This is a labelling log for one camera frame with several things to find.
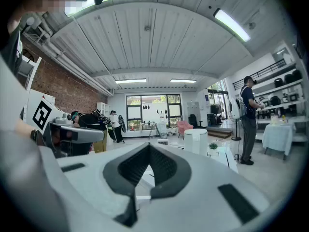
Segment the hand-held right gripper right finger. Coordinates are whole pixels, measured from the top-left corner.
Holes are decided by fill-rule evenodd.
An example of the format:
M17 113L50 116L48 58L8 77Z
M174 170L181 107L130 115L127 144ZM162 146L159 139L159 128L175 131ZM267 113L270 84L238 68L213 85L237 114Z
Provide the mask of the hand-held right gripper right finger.
M253 183L214 159L164 146L149 150L155 187L136 232L229 232L269 206Z

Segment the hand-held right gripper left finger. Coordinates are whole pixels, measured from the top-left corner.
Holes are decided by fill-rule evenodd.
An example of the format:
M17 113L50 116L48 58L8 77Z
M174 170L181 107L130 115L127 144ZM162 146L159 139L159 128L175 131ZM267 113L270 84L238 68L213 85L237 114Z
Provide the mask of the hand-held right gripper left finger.
M48 152L48 181L64 205L68 232L150 232L135 194L149 165L149 146L62 159Z

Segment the white electric kettle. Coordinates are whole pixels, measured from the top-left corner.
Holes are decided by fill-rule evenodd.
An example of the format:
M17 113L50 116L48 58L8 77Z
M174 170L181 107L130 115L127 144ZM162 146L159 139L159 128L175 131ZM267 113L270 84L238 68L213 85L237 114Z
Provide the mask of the white electric kettle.
M206 129L189 129L184 132L184 150L195 154L207 155L208 132Z

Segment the white open bookshelf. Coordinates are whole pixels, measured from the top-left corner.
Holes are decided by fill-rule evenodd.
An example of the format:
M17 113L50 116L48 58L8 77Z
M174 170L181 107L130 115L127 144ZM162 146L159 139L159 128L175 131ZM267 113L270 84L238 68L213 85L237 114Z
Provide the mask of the white open bookshelf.
M110 109L108 104L97 102L96 109L99 111L102 117L110 118Z

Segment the metal wristwatch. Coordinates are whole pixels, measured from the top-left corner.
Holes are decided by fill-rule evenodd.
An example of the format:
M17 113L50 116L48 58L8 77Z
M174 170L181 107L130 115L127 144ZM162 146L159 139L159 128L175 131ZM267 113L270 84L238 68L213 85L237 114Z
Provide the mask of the metal wristwatch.
M34 129L31 131L30 138L35 142L38 146L45 146L43 135L39 130Z

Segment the black office chair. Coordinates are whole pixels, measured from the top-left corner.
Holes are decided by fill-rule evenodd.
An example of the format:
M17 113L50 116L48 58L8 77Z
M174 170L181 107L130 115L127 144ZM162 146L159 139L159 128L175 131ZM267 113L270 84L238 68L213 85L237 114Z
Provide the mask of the black office chair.
M191 114L188 118L189 124L193 126L194 129L204 129L202 121L197 121L197 117L194 114Z

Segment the wooden steps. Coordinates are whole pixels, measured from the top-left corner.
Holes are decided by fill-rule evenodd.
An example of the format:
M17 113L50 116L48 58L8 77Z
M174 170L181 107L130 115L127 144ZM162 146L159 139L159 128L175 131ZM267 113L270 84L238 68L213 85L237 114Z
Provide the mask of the wooden steps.
M220 128L220 127L207 127L208 136L217 137L221 139L229 138L233 135L233 130L229 128Z

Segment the large black-framed window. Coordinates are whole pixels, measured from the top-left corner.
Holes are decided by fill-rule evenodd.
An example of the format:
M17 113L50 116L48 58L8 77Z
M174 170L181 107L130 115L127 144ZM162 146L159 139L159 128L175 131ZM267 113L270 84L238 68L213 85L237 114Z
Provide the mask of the large black-framed window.
M164 122L175 128L182 120L181 96L179 94L126 96L128 130L150 130L154 123Z

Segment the white ceiling pipes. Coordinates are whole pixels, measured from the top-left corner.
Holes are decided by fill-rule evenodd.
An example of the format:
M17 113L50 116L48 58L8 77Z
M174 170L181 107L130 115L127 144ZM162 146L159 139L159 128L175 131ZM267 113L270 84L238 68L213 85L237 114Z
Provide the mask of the white ceiling pipes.
M43 25L42 35L38 39L34 39L29 33L24 33L25 37L30 40L36 47L38 47L42 52L44 52L48 57L50 57L57 64L61 65L64 69L72 73L74 76L78 77L94 89L103 93L108 97L113 96L113 92L110 92L101 85L98 81L92 78L89 74L83 71L80 67L78 67L73 61L71 61L64 53L64 51L60 51L50 40L51 36L47 32L50 29L44 20L44 18L39 17L37 13L30 13L30 17L34 18L33 26L38 22L37 27Z

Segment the white metal rack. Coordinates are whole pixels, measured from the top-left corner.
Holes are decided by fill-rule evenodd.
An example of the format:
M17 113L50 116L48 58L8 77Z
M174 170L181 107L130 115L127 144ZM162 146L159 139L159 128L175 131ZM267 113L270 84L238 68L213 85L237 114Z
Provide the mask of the white metal rack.
M41 60L42 58L39 57L38 60L34 62L28 57L22 56L22 62L20 64L19 71L17 73L18 80L22 81L22 83L24 84L24 88L28 94L28 98L22 110L23 112L22 119L24 122L27 122L28 101L30 98L31 86Z

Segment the white backpack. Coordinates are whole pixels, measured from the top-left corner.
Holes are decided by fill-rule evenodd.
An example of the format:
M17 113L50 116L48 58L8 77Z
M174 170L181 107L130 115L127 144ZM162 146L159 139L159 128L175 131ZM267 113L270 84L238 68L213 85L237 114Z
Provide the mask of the white backpack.
M236 99L236 103L237 103L238 109L239 109L239 118L242 118L244 115L246 115L247 107L244 104L242 97L238 97Z

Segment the table with white cloth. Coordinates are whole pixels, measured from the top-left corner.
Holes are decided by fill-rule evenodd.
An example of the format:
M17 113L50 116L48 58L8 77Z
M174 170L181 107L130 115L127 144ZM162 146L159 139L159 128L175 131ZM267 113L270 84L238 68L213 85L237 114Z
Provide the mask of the table with white cloth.
M295 126L293 123L271 123L264 130L262 145L265 154L268 149L283 152L283 161L285 161L291 151Z

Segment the person's black t-shirt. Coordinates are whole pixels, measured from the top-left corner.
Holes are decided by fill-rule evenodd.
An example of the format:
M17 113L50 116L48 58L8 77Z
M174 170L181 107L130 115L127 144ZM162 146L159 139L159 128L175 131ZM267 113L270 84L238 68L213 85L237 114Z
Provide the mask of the person's black t-shirt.
M22 62L23 44L19 26L11 33L0 35L0 53L14 76L17 76Z

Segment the white shelf unit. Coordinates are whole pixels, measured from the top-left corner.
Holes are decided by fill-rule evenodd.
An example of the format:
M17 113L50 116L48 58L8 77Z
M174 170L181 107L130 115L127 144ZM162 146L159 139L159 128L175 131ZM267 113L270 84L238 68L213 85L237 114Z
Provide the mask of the white shelf unit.
M258 112L257 140L262 140L264 130L271 123L271 117L277 115L280 122L293 123L295 134L293 142L308 140L309 132L309 95L300 69L291 62L273 73L257 80L253 94L265 108Z

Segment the black railing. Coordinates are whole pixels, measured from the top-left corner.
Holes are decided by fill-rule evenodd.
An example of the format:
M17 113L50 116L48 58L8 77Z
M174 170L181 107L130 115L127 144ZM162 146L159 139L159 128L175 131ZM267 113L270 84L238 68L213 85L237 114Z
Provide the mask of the black railing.
M279 68L282 68L285 65L286 65L285 60L281 59L281 60L275 62L274 64L269 65L269 66L255 72L255 73L251 74L250 77L253 80L259 80L262 77L265 77L267 74L273 73L273 72L277 71ZM234 87L234 90L238 90L244 85L244 80L243 79L238 80L238 81L234 82L232 85Z

